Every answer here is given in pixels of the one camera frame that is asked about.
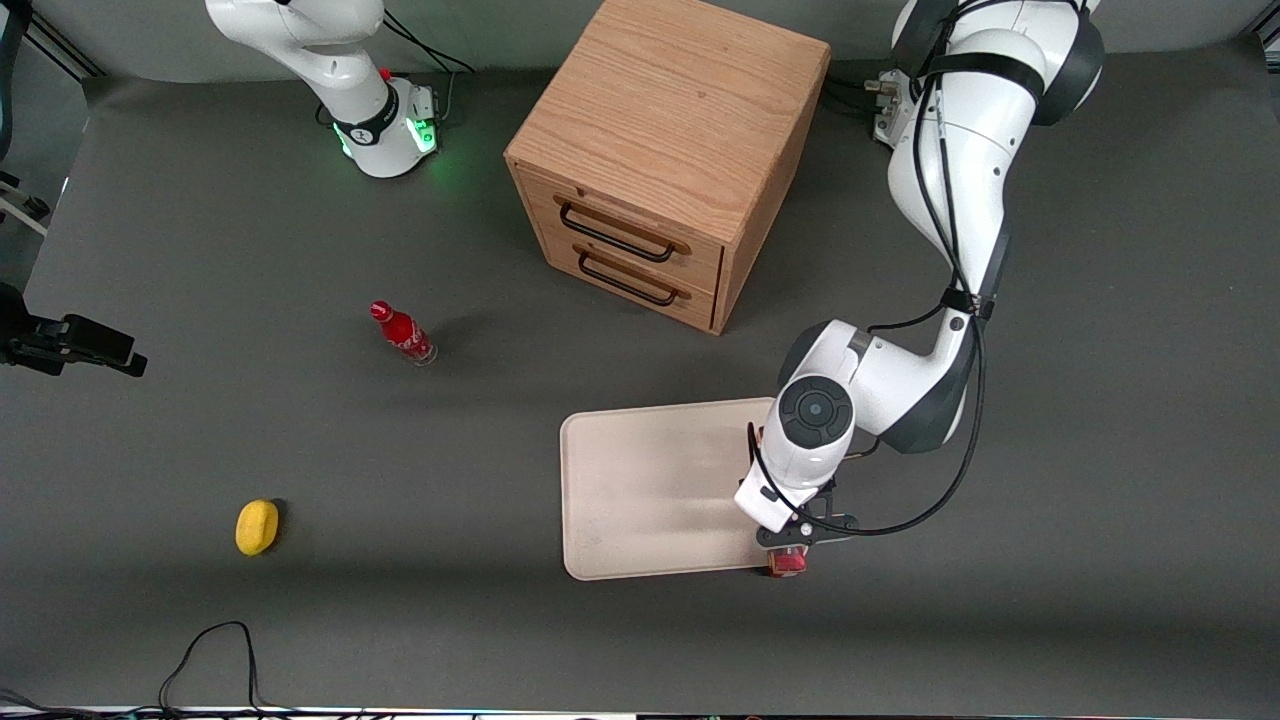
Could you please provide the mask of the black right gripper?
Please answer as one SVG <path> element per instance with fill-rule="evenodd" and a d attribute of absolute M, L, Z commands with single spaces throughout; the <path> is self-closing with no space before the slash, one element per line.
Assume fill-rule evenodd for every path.
<path fill-rule="evenodd" d="M 87 363 L 145 375 L 148 359 L 134 351 L 134 337 L 87 316 L 68 314 L 61 319 L 61 346 L 42 332 L 44 320 L 32 315 L 22 292 L 1 283 L 1 364 L 24 366 L 58 377 L 65 364 Z"/>

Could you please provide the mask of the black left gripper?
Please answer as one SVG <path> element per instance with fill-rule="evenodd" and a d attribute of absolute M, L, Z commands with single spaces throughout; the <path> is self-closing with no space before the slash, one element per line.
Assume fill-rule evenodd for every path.
<path fill-rule="evenodd" d="M 803 550 L 804 571 L 810 566 L 809 559 L 814 544 L 824 544 L 852 538 L 859 530 L 856 518 L 833 511 L 833 491 L 822 489 L 809 502 L 800 503 L 800 511 L 787 509 L 778 495 L 769 487 L 762 487 L 764 501 L 776 505 L 774 515 L 782 515 L 785 523 L 778 530 L 760 527 L 756 530 L 756 543 L 762 547 L 762 574 L 773 573 L 773 550 Z"/>

